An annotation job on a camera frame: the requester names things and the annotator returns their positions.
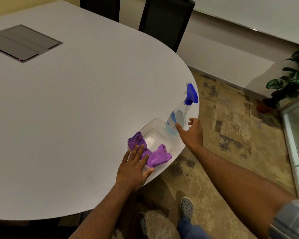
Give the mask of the black office chair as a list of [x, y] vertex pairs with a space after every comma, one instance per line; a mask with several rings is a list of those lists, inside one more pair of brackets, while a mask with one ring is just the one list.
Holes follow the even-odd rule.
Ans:
[[80, 0], [80, 7], [119, 22], [120, 0]]
[[138, 30], [177, 52], [194, 7], [193, 0], [146, 0]]

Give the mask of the person's blue jeans leg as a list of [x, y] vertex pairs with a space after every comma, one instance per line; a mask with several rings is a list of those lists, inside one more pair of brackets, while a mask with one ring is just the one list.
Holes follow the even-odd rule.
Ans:
[[192, 225], [188, 217], [181, 217], [177, 225], [181, 239], [211, 239], [198, 225]]

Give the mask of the white wall board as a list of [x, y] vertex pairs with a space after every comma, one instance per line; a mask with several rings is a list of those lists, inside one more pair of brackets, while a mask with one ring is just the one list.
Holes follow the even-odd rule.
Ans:
[[193, 0], [194, 10], [299, 44], [299, 0]]

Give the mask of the person's grey shoe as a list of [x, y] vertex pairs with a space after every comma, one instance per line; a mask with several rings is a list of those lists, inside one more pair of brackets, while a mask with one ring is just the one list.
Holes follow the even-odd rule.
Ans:
[[183, 197], [180, 202], [180, 213], [179, 213], [179, 220], [182, 218], [187, 218], [191, 222], [192, 215], [194, 212], [194, 205], [188, 197]]
[[133, 220], [133, 231], [136, 239], [148, 239], [146, 216], [138, 213]]

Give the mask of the clear spray bottle blue trigger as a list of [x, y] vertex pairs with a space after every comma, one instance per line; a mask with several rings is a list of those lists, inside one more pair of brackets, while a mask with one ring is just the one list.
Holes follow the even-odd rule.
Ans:
[[175, 124], [178, 123], [182, 127], [186, 124], [186, 116], [192, 104], [198, 103], [198, 94], [192, 83], [188, 83], [186, 87], [186, 97], [170, 114], [167, 124], [177, 132]]

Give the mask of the person's right forearm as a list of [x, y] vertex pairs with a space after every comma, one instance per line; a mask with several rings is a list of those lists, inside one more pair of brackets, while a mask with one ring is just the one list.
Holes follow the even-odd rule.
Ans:
[[280, 185], [231, 163], [200, 144], [188, 148], [243, 225], [258, 239], [269, 239], [274, 217], [296, 197]]

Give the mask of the glass door with white frame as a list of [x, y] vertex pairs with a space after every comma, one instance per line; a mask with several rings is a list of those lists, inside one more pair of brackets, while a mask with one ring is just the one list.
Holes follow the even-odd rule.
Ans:
[[299, 197], [299, 98], [281, 110], [292, 175]]

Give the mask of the person's left forearm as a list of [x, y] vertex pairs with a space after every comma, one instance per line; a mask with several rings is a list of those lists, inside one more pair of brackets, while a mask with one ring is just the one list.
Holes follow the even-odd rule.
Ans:
[[119, 215], [140, 185], [115, 184], [68, 239], [111, 239]]

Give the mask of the person's striped shirt sleeve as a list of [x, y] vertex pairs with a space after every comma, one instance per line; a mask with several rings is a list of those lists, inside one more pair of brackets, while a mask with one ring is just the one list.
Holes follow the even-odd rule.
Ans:
[[299, 239], [299, 199], [280, 209], [270, 224], [268, 234], [269, 239]]

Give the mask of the purple microfibre cloth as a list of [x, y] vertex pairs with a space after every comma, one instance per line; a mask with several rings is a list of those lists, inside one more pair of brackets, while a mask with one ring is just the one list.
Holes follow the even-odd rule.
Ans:
[[150, 168], [155, 168], [159, 165], [165, 164], [172, 159], [172, 155], [167, 152], [166, 146], [164, 144], [160, 144], [155, 151], [151, 151], [147, 147], [147, 142], [145, 141], [141, 132], [137, 132], [128, 139], [128, 148], [133, 150], [136, 145], [144, 146], [142, 155], [140, 159], [143, 159], [144, 156], [148, 155], [149, 158], [147, 160], [146, 165]]

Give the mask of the grey table power box lid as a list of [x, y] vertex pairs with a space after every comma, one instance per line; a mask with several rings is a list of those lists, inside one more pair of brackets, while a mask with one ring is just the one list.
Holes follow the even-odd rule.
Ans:
[[0, 53], [21, 63], [36, 58], [63, 42], [22, 24], [0, 30]]

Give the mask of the person's right hand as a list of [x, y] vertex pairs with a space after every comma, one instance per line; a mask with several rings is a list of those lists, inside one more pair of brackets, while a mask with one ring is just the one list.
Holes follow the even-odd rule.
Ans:
[[190, 118], [189, 120], [190, 127], [187, 130], [187, 136], [181, 140], [193, 154], [196, 154], [203, 148], [203, 129], [199, 119]]

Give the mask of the person's grey left shoe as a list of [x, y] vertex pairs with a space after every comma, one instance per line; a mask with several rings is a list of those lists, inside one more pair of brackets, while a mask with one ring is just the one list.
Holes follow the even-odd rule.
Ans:
[[136, 239], [148, 239], [146, 216], [138, 213], [133, 220], [133, 231]]

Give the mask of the person's left hand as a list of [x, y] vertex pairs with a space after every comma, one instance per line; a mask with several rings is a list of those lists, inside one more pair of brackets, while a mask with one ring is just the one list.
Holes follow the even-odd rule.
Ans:
[[146, 182], [143, 180], [143, 169], [149, 156], [146, 155], [139, 162], [136, 162], [136, 146], [131, 150], [128, 161], [124, 165], [120, 164], [116, 176], [115, 186], [128, 193], [137, 191]]

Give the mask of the potted green plant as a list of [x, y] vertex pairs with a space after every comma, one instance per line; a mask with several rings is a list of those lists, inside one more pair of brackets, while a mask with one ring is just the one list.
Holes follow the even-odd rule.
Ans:
[[263, 99], [257, 106], [257, 112], [266, 114], [277, 109], [279, 102], [284, 99], [294, 100], [299, 96], [299, 50], [295, 51], [289, 61], [297, 64], [297, 68], [284, 67], [287, 75], [267, 82], [266, 89], [274, 90], [270, 98]]

